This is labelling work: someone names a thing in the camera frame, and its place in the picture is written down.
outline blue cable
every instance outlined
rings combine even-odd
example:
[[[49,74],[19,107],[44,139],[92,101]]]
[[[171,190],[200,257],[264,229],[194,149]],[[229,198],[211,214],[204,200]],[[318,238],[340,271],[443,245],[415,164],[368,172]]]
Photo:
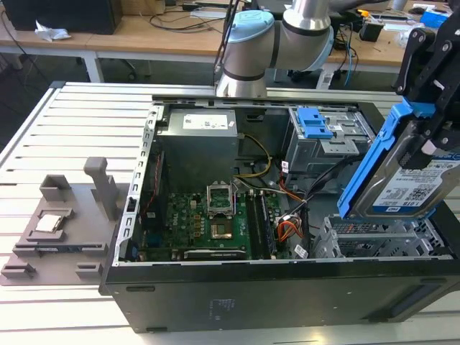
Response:
[[[346,74],[345,86],[348,84],[350,80],[351,68],[353,66],[353,59],[351,58],[350,40],[348,41],[346,45],[346,51],[348,52],[348,57],[349,57],[349,67],[348,67],[348,73]]]

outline computer case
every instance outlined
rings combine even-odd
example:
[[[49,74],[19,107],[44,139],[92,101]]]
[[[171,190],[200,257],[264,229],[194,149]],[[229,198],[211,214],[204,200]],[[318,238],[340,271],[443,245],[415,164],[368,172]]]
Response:
[[[3,0],[16,30],[35,30],[35,21],[54,29],[112,35],[121,21],[120,0]]]

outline sticker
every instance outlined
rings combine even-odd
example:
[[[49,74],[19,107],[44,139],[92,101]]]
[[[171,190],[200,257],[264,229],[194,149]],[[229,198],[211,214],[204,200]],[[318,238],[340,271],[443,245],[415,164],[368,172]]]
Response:
[[[342,126],[340,125],[335,125],[335,124],[328,124],[328,128],[331,130],[331,131],[343,131],[342,129]]]
[[[460,155],[446,155],[432,160],[422,170],[401,167],[374,202],[377,212],[407,212],[420,207],[442,184],[442,174],[460,164]]]
[[[289,173],[289,162],[286,162],[285,160],[283,160],[281,162],[281,170],[285,173],[285,174],[288,174]]]
[[[184,116],[184,129],[228,129],[227,115],[187,114]]]
[[[38,248],[39,252],[59,252],[58,248]]]
[[[302,259],[306,259],[308,257],[307,251],[304,250],[304,248],[302,248],[300,245],[295,246],[294,252],[296,252]]]
[[[234,315],[236,300],[228,298],[225,300],[211,300],[209,303],[208,318],[211,321],[222,321]]]

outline green motherboard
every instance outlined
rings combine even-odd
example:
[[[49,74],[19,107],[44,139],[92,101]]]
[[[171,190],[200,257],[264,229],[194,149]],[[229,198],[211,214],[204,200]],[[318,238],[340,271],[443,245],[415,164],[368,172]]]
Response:
[[[146,222],[140,252],[148,261],[174,260],[174,251],[190,249],[242,251],[246,259],[251,259],[246,200],[245,193],[236,193],[231,199],[233,214],[210,217],[206,193],[171,193],[167,199],[164,229],[149,229]],[[275,217],[281,212],[278,196],[266,194],[265,201],[275,231]],[[229,207],[229,202],[228,194],[216,194],[211,199],[211,207]]]

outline wooden table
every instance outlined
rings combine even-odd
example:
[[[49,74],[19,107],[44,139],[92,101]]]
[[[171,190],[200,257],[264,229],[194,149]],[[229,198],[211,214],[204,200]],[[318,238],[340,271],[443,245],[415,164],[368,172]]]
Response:
[[[188,13],[169,13],[163,20],[171,21],[187,16]],[[200,23],[201,19],[186,17],[174,22],[164,22],[169,27],[184,27]],[[209,24],[221,31],[222,22]],[[72,38],[47,42],[34,32],[16,32],[8,23],[10,32],[20,45],[31,55],[75,56],[83,58],[90,80],[102,82],[99,58],[166,60],[197,63],[213,63],[221,41],[218,31],[205,31],[193,34],[170,32],[151,26],[148,18],[125,16],[113,35],[70,33]],[[395,32],[382,30],[376,43],[362,42],[354,34],[351,46],[358,52],[359,64],[356,70],[371,72],[398,73],[404,49],[394,42]],[[21,53],[14,41],[0,25],[0,52]],[[328,88],[334,71],[344,60],[344,51],[333,51],[323,66],[317,88]]]

